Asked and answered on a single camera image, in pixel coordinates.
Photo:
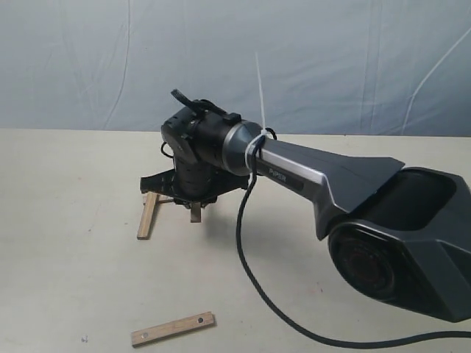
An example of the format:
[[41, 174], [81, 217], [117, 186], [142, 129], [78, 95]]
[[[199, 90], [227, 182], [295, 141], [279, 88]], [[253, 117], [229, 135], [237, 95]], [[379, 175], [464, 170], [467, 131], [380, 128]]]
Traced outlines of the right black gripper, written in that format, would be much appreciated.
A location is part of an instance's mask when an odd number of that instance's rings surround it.
[[237, 113], [179, 110], [163, 123], [160, 131], [172, 150], [174, 167], [142, 177], [140, 191], [170, 196], [177, 204], [191, 203], [191, 218], [201, 218], [202, 204], [214, 203], [218, 196], [232, 190], [247, 189], [247, 177], [230, 173], [223, 162], [224, 139], [241, 123]]

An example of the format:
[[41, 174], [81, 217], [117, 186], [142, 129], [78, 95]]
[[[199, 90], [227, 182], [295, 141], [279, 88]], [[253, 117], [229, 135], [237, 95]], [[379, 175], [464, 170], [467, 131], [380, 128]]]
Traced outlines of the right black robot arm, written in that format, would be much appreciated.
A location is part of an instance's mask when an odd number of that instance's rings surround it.
[[346, 282], [379, 302], [449, 322], [470, 318], [470, 187], [391, 157], [351, 157], [267, 139], [235, 113], [183, 108], [161, 128], [174, 167], [142, 193], [206, 205], [264, 176], [310, 201], [318, 239]]

